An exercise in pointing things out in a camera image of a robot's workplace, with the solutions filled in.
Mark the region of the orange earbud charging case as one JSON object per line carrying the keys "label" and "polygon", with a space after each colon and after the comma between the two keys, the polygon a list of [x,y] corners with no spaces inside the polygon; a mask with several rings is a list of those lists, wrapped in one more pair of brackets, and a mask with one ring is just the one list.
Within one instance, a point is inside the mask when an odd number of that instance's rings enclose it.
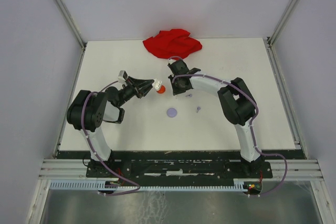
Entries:
{"label": "orange earbud charging case", "polygon": [[158,90],[157,90],[157,93],[159,94],[163,94],[165,92],[166,88],[164,85],[162,85]]}

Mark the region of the white earbud charging case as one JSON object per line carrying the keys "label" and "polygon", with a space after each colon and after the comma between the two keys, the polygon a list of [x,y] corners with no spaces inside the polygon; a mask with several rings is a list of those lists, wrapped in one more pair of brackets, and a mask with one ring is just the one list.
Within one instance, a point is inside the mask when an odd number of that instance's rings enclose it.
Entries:
{"label": "white earbud charging case", "polygon": [[159,91],[162,86],[162,81],[159,79],[154,79],[154,82],[152,83],[152,87],[156,90]]}

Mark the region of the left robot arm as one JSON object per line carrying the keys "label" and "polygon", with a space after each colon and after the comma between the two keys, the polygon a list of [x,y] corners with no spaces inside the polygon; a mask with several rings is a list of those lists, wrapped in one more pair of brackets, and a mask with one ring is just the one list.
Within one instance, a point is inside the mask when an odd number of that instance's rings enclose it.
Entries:
{"label": "left robot arm", "polygon": [[102,123],[120,124],[125,115],[122,107],[136,97],[145,97],[153,88],[160,88],[162,82],[156,79],[120,77],[99,92],[80,90],[67,110],[67,122],[86,139],[91,159],[99,162],[98,171],[105,177],[116,171],[111,161],[112,150],[102,131]]}

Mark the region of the purple earbud charging case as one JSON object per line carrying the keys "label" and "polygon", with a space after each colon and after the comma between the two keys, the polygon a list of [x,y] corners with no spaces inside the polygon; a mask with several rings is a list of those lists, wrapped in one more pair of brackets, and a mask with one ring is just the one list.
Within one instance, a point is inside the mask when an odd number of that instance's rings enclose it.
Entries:
{"label": "purple earbud charging case", "polygon": [[174,118],[177,116],[177,110],[175,108],[168,108],[166,114],[170,118]]}

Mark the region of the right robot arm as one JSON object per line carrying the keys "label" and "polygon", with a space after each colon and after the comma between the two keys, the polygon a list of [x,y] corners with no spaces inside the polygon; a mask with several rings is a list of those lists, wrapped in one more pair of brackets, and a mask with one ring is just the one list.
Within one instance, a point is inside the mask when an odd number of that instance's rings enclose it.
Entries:
{"label": "right robot arm", "polygon": [[198,68],[189,69],[182,59],[169,60],[167,65],[173,94],[202,90],[219,98],[223,114],[234,127],[240,144],[241,172],[246,177],[259,173],[263,159],[258,150],[253,120],[258,114],[255,99],[241,78],[224,81],[204,74]]}

